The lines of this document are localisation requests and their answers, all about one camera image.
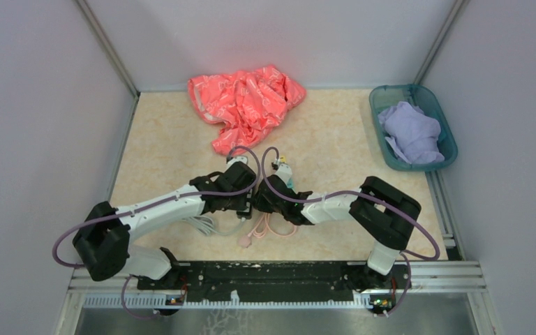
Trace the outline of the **black power strip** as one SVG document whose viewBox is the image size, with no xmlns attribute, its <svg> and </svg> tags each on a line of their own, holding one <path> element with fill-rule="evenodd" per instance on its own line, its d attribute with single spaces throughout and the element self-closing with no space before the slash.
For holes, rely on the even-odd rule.
<svg viewBox="0 0 536 335">
<path fill-rule="evenodd" d="M 250 209 L 248 211 L 237 211 L 237 218 L 243 221 L 250 220 L 253 216 L 253 211 Z"/>
</svg>

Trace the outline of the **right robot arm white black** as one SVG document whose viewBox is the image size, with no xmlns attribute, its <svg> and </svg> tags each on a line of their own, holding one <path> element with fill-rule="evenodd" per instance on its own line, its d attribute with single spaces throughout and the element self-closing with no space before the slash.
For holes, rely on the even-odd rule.
<svg viewBox="0 0 536 335">
<path fill-rule="evenodd" d="M 294 225 L 317 225 L 355 221 L 374 239 L 366 261 L 365 278 L 375 288 L 384 287 L 393 276 L 392 267 L 408 245 L 421 205 L 378 177 L 367 177 L 352 192 L 295 192 L 275 174 L 260 182 L 253 206 L 262 213 L 277 213 Z"/>
</svg>

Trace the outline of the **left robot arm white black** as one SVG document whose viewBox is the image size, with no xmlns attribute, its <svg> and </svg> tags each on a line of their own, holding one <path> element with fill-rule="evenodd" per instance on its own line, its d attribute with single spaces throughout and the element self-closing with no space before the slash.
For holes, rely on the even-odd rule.
<svg viewBox="0 0 536 335">
<path fill-rule="evenodd" d="M 177 190 L 130 206 L 95 205 L 86 226 L 72 244 L 95 282 L 117 274 L 156 281 L 165 289 L 181 280 L 177 259 L 165 247 L 135 245 L 135 241 L 171 223 L 216 211 L 246 211 L 256 173 L 241 158 L 233 158 L 223 172 L 196 177 Z"/>
</svg>

